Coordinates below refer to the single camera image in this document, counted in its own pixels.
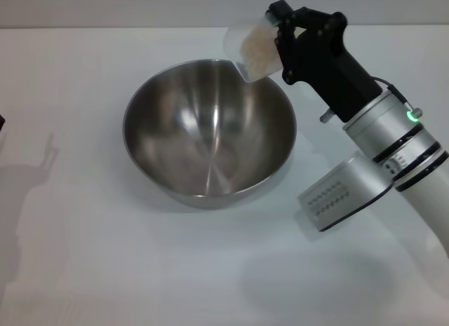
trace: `white surface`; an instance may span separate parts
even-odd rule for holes
[[[278,0],[0,0],[2,27],[228,27]],[[287,0],[352,24],[449,23],[449,0]]]
[[[403,192],[404,198],[432,228],[449,256],[449,161]]]
[[[337,119],[319,123],[326,105],[305,84],[281,84],[298,136],[263,197],[199,212],[132,164],[131,95],[172,64],[222,57],[224,33],[0,31],[0,325],[449,323],[449,261],[400,196],[326,233],[304,218],[296,196],[354,149]],[[346,42],[449,147],[449,27],[351,27]]]

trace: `white wall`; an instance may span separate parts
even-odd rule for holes
[[[0,0],[0,27],[228,26],[276,0]],[[288,0],[352,24],[449,23],[449,0]]]

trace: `black ring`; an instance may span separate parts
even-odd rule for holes
[[[408,131],[405,135],[403,135],[401,138],[396,140],[393,144],[388,146],[381,154],[377,155],[373,159],[373,161],[375,163],[380,163],[386,158],[389,158],[399,147],[404,145],[404,143],[406,143],[408,140],[412,139],[421,130],[424,130],[424,126],[421,123],[419,123],[410,131]]]
[[[393,181],[397,181],[400,178],[407,175],[409,172],[414,170],[419,164],[421,164],[424,160],[426,160],[428,157],[430,157],[432,154],[437,152],[441,148],[441,145],[439,142],[433,143],[426,151],[418,156],[410,165],[408,165],[406,168],[404,168],[402,171],[400,171],[398,174],[396,174],[393,178]]]
[[[443,154],[441,154],[432,164],[430,164],[425,170],[422,170],[418,174],[416,174],[414,177],[412,177],[407,182],[404,182],[403,184],[400,184],[396,187],[397,191],[405,191],[406,189],[409,189],[414,184],[418,183],[422,179],[424,179],[427,175],[432,173],[435,169],[437,169],[438,166],[440,166],[442,163],[446,161],[446,159],[449,158],[449,154],[447,151],[444,151]]]

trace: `robotic arm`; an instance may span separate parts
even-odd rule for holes
[[[422,111],[393,85],[371,77],[347,52],[343,14],[294,11],[282,0],[271,4],[265,17],[278,27],[274,42],[283,80],[312,86],[329,106],[321,121],[335,114],[345,123],[343,130],[391,178],[449,255],[449,154],[419,122]],[[298,37],[296,27],[305,29]],[[376,81],[386,83],[387,91]],[[369,178],[357,182],[370,187]]]

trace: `clear plastic cup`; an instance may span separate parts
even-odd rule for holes
[[[282,70],[274,43],[276,36],[277,28],[266,17],[247,20],[227,30],[224,51],[245,81],[254,82]]]

